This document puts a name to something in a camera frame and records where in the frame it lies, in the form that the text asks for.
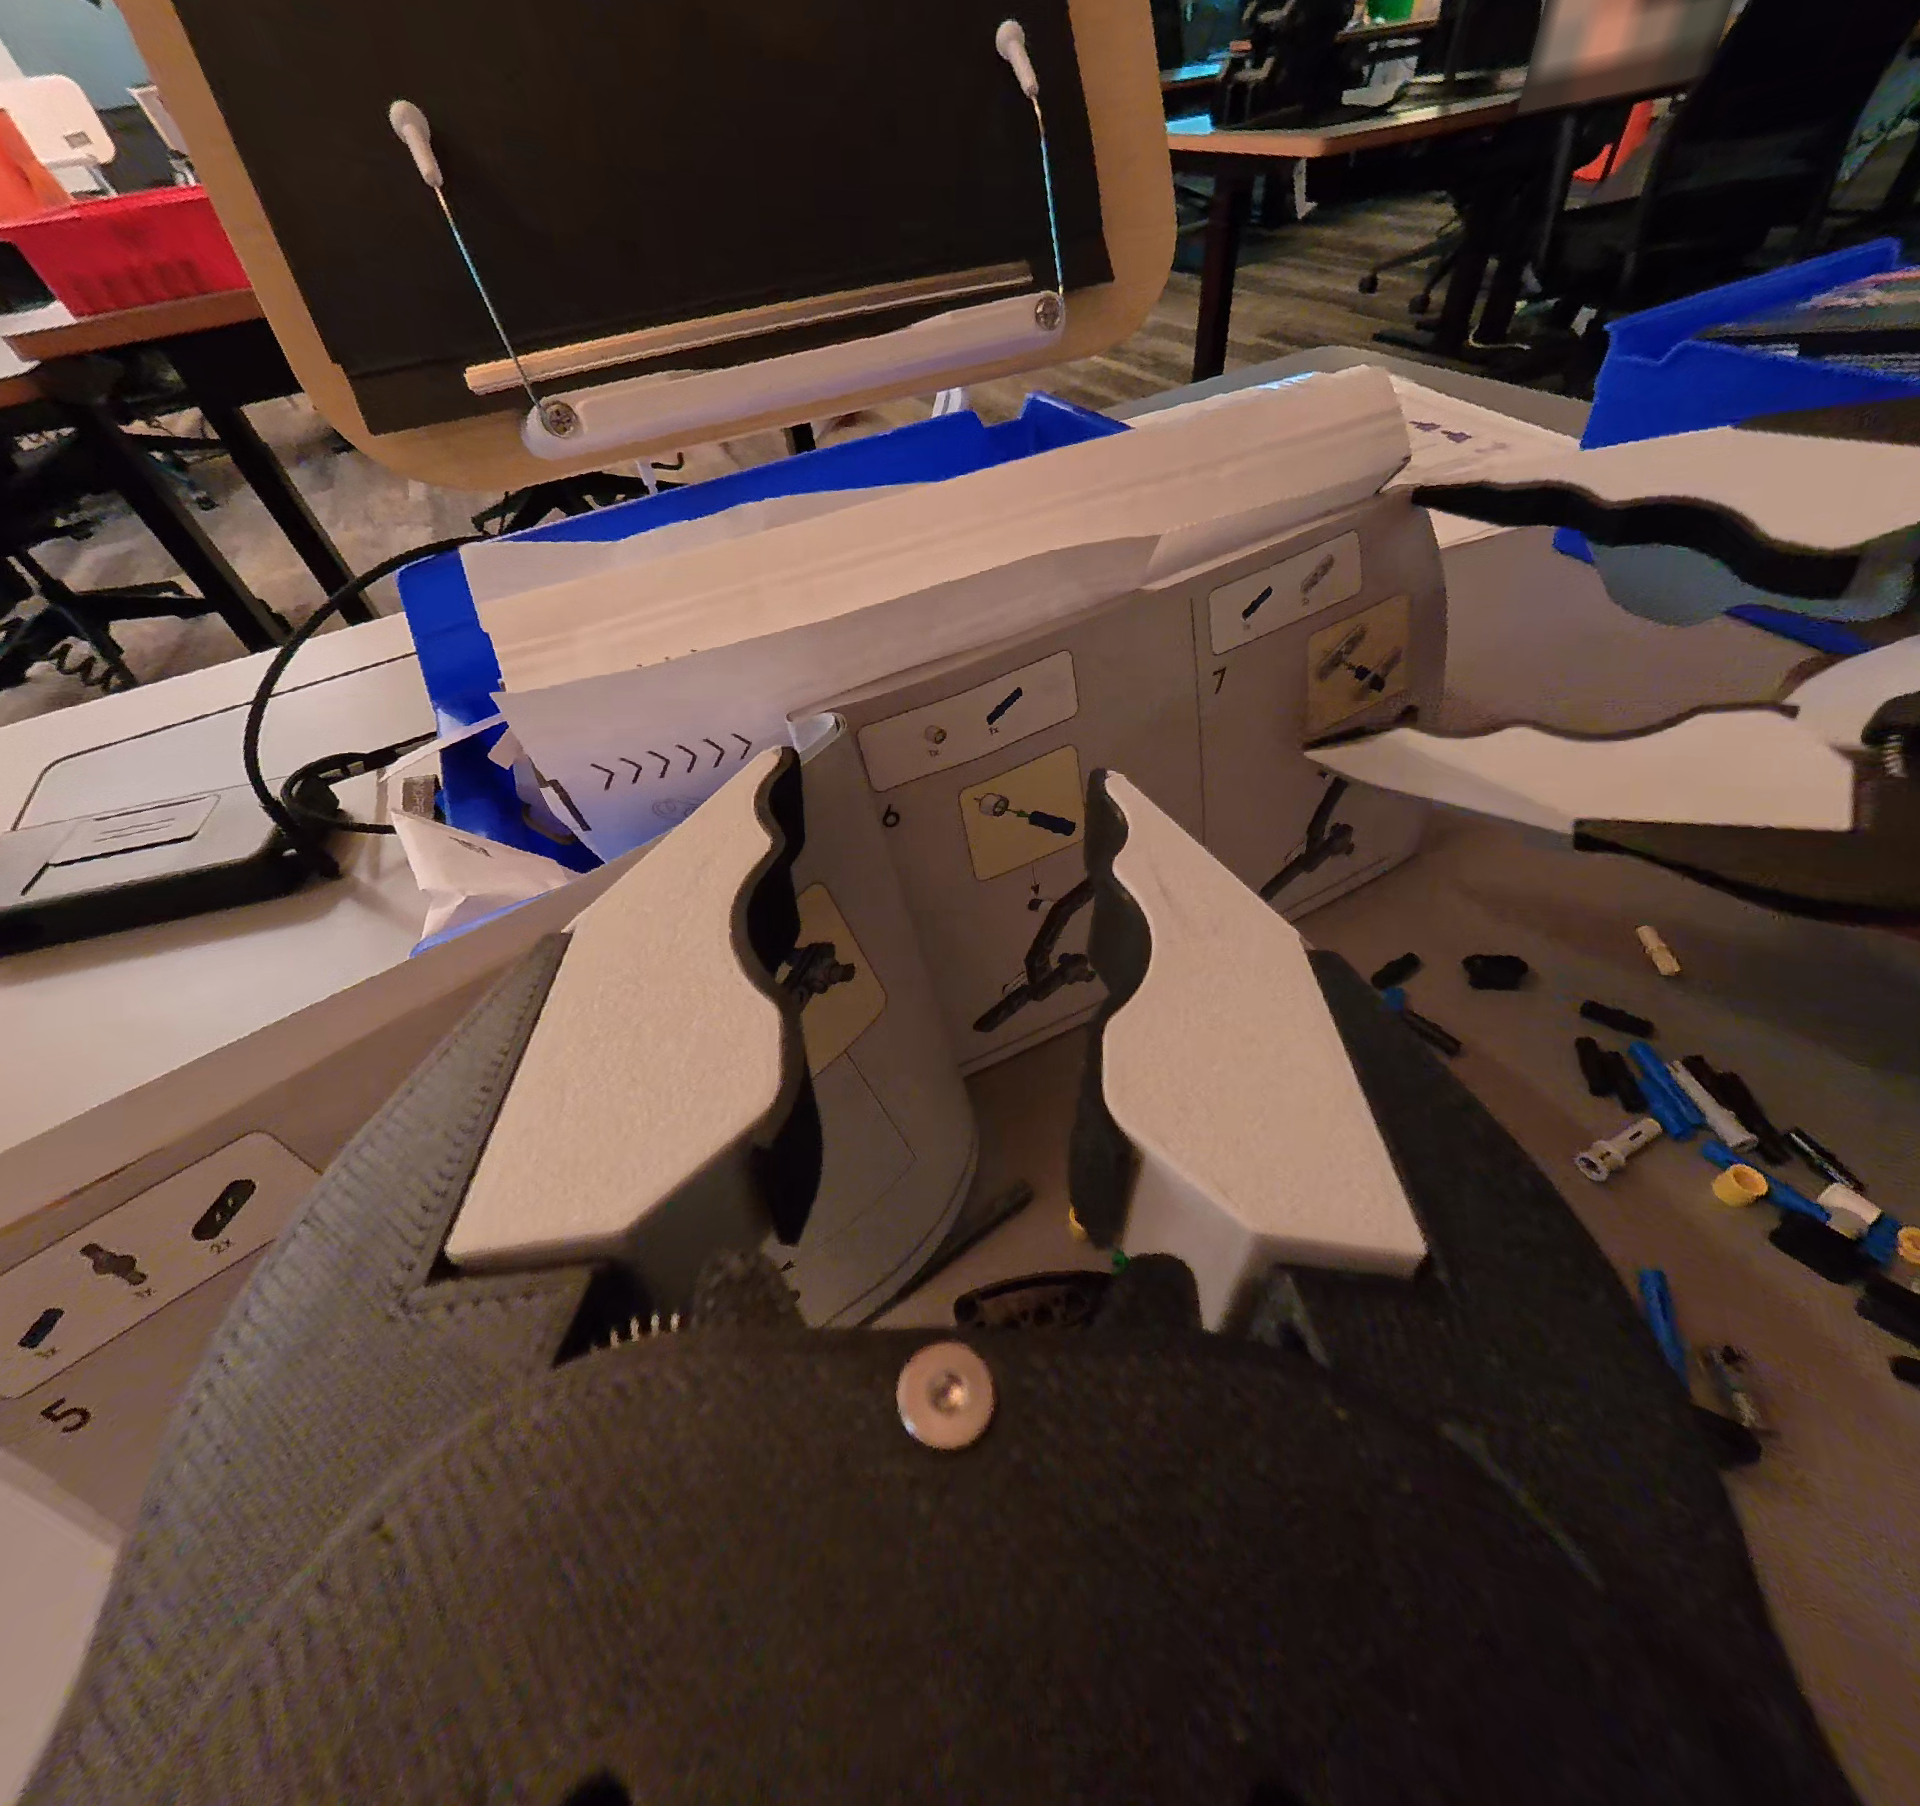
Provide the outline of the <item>white chair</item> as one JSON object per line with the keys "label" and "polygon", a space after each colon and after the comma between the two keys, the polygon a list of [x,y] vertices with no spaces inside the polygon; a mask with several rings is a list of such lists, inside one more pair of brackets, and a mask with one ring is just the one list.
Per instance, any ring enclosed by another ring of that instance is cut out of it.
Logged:
{"label": "white chair", "polygon": [[5,77],[2,110],[27,150],[70,199],[113,195],[117,145],[84,87],[64,75]]}

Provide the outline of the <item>orange chair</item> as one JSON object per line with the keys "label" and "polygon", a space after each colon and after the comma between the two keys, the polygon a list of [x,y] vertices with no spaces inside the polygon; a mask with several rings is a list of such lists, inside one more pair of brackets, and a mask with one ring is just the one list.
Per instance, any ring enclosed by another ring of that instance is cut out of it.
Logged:
{"label": "orange chair", "polygon": [[1602,105],[1583,114],[1574,138],[1574,166],[1563,208],[1578,211],[1630,197],[1639,186],[1641,147],[1665,107],[1662,99]]}

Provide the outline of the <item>red plastic bin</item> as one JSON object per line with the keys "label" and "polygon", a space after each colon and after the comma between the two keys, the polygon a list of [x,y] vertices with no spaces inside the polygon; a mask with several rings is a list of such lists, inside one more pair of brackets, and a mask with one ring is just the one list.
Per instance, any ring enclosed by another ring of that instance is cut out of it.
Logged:
{"label": "red plastic bin", "polygon": [[77,315],[249,287],[202,184],[115,194],[13,218],[2,238]]}

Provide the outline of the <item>grey lego instruction booklet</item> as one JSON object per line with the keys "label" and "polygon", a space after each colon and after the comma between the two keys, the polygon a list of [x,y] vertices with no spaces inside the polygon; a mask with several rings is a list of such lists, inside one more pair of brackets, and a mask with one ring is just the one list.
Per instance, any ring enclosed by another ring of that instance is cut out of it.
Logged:
{"label": "grey lego instruction booklet", "polygon": [[[1080,1025],[1085,782],[1110,767],[1292,920],[1405,861],[1409,800],[1305,748],[1432,712],[1428,514],[1376,496],[1053,629],[904,670],[805,752],[794,868],[825,1163],[765,1250],[807,1323],[883,1312],[979,1154],[966,1074]],[[395,836],[339,879],[5,958],[5,1449],[124,1524],[182,1386],[323,1169],[493,979],[616,878],[428,950]]]}

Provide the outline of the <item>black flat device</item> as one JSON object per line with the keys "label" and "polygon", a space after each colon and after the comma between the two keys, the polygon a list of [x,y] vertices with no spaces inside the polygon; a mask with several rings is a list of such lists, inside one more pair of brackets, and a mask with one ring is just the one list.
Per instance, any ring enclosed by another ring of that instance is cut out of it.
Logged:
{"label": "black flat device", "polygon": [[2,837],[2,955],[266,903],[334,876],[324,837],[285,829],[247,786],[24,825]]}

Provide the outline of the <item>black office chair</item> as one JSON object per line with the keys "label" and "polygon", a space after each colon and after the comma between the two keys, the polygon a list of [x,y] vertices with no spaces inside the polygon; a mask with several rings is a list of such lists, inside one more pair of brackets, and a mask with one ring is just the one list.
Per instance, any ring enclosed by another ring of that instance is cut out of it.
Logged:
{"label": "black office chair", "polygon": [[1638,188],[1567,209],[1538,276],[1558,391],[1587,397],[1608,325],[1801,258],[1918,0],[1748,0],[1662,119]]}

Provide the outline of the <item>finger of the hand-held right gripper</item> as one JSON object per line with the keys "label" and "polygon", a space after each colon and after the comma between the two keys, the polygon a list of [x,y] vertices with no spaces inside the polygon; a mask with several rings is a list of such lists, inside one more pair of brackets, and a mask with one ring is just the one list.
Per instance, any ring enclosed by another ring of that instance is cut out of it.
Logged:
{"label": "finger of the hand-held right gripper", "polygon": [[1410,496],[1467,522],[1576,532],[1608,597],[1662,624],[1739,608],[1874,622],[1916,603],[1913,419],[1717,426],[1521,456]]}
{"label": "finger of the hand-held right gripper", "polygon": [[1871,716],[1918,686],[1918,638],[1843,659],[1784,700],[1707,710],[1641,732],[1538,724],[1443,737],[1418,726],[1309,748],[1350,782],[1453,811],[1573,834],[1578,823],[1854,828]]}

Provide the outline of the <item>long wooden office desk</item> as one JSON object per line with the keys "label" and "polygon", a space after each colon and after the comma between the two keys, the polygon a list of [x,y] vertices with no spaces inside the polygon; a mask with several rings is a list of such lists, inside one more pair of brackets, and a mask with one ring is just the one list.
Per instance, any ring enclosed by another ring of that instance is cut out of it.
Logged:
{"label": "long wooden office desk", "polygon": [[[1539,122],[1553,126],[1550,141],[1553,158],[1546,169],[1543,183],[1546,214],[1557,218],[1570,184],[1578,136],[1593,134],[1595,119],[1605,119],[1612,129],[1621,129],[1629,110],[1627,99],[1590,99],[1524,111],[1521,92],[1505,88],[1485,98],[1391,105],[1334,125],[1222,129],[1200,115],[1171,121],[1167,125],[1167,151],[1173,177],[1212,180],[1212,199],[1205,218],[1189,379],[1200,383],[1225,372],[1236,266],[1256,178],[1275,169],[1299,170],[1313,159],[1382,153],[1462,134],[1489,138],[1506,131],[1513,121]],[[1432,330],[1380,330],[1377,343],[1432,361],[1443,360],[1453,363],[1464,363],[1475,357],[1513,363],[1524,356],[1519,341],[1506,335],[1494,336],[1492,326],[1478,318],[1478,309],[1502,312],[1508,318],[1517,303],[1515,289],[1489,278],[1489,275],[1502,276],[1506,273],[1506,260],[1495,258],[1495,222],[1495,206],[1480,206],[1464,214],[1453,287]]]}

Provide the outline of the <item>large blue plastic bin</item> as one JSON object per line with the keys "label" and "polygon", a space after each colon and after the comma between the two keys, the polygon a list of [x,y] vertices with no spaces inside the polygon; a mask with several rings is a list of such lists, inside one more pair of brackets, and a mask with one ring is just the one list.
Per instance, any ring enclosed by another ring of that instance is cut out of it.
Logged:
{"label": "large blue plastic bin", "polygon": [[[469,550],[559,549],[566,566],[577,566],[582,550],[661,553],[677,541],[688,543],[695,525],[715,525],[722,539],[752,535],[774,522],[775,505],[794,512],[801,501],[872,498],[883,489],[1014,466],[1125,428],[1116,413],[1034,393],[1006,422],[993,423],[967,409],[936,411],[928,419],[843,436],[700,482],[659,482],[655,491],[564,514],[558,522],[547,522],[558,501],[541,498],[534,524],[473,541]],[[602,857],[582,842],[564,800],[544,792],[506,745],[506,719],[497,707],[506,686],[482,624],[482,579],[469,573],[459,553],[446,550],[404,569],[397,587],[444,739],[446,821],[550,861],[561,878],[599,870]]]}

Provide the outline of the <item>pile of small lego pieces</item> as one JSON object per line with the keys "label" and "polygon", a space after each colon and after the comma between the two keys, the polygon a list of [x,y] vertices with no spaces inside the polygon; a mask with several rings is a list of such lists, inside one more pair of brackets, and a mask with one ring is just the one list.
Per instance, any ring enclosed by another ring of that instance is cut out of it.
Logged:
{"label": "pile of small lego pieces", "polygon": [[[1405,984],[1420,965],[1418,955],[1397,955],[1371,975],[1371,985],[1433,1051],[1458,1056],[1460,1039],[1406,999]],[[1517,992],[1531,978],[1531,965],[1519,955],[1467,955],[1460,965],[1478,990]],[[1591,1139],[1574,1157],[1574,1170],[1593,1186],[1608,1186],[1657,1141],[1698,1143],[1699,1157],[1714,1167],[1712,1198],[1726,1211],[1770,1208],[1777,1217],[1769,1242],[1828,1283],[1854,1290],[1858,1315],[1909,1347],[1888,1356],[1888,1371],[1916,1390],[1916,1220],[1888,1212],[1860,1176],[1804,1126],[1770,1121],[1732,1074],[1699,1055],[1665,1056],[1653,1044],[1657,1028],[1650,1018],[1597,1001],[1580,1002],[1576,1015],[1627,1039],[1623,1049],[1612,1049],[1580,1032],[1573,1051],[1587,1091],[1614,1102],[1630,1118],[1616,1134]],[[1804,1191],[1781,1176],[1778,1169],[1796,1163],[1819,1176],[1819,1191]],[[1730,1342],[1689,1345],[1665,1268],[1641,1267],[1635,1292],[1717,1465],[1724,1470],[1756,1465],[1770,1426],[1745,1351]],[[1717,1390],[1724,1411],[1694,1398],[1695,1375]]]}

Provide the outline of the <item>wooden book stand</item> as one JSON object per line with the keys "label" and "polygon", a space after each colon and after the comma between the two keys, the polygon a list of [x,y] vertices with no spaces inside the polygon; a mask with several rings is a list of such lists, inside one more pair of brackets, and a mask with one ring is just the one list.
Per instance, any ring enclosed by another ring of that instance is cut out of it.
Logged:
{"label": "wooden book stand", "polygon": [[515,487],[1131,336],[1147,0],[113,0],[314,407]]}

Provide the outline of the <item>wooden desk with black legs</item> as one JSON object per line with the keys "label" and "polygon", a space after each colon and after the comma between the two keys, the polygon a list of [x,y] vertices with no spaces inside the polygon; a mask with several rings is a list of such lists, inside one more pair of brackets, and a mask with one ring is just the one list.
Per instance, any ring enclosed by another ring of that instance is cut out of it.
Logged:
{"label": "wooden desk with black legs", "polygon": [[285,352],[249,289],[54,320],[51,309],[5,315],[5,407],[41,403],[84,442],[106,489],[120,496],[187,579],[200,603],[247,651],[288,638],[269,608],[162,480],[147,449],[111,413],[113,379],[135,356],[156,356],[175,379],[212,442],[234,461],[289,550],[323,593],[343,587],[350,568],[329,528],[249,409],[302,391]]}

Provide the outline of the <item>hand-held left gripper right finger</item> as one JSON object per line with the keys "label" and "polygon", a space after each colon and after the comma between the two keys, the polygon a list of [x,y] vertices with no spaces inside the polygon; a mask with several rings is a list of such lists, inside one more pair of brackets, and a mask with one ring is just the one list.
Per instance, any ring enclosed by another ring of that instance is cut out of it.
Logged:
{"label": "hand-held left gripper right finger", "polygon": [[1090,773],[1085,823],[1089,1237],[1180,1263],[1208,1329],[1275,1268],[1416,1274],[1423,1224],[1303,935],[1124,773]]}

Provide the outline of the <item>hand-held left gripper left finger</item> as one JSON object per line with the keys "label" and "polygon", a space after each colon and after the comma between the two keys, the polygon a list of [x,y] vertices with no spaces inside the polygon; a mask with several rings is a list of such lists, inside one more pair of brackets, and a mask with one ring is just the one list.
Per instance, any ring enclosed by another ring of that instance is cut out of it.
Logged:
{"label": "hand-held left gripper left finger", "polygon": [[798,755],[765,748],[575,920],[446,1237],[456,1268],[692,1282],[801,1240],[823,1170],[783,981],[802,842]]}

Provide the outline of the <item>grey desk mat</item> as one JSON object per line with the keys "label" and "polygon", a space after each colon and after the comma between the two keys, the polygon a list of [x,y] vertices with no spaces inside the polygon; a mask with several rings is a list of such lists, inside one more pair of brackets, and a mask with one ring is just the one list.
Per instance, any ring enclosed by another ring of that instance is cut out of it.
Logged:
{"label": "grey desk mat", "polygon": [[1428,1264],[1223,1329],[1116,1248],[957,1300],[1000,1415],[944,1800],[1858,1801],[1597,1242],[1309,955]]}

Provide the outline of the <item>printed white paper sheet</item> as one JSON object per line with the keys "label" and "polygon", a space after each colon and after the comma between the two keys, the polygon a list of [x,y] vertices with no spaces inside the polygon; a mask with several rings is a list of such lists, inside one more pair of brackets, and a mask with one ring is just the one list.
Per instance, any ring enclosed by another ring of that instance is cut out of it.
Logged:
{"label": "printed white paper sheet", "polygon": [[818,755],[844,724],[802,716],[783,732],[661,740],[589,765],[585,783],[544,773],[503,716],[447,724],[381,769],[390,823],[425,905],[428,950],[598,873],[687,819],[759,752]]}

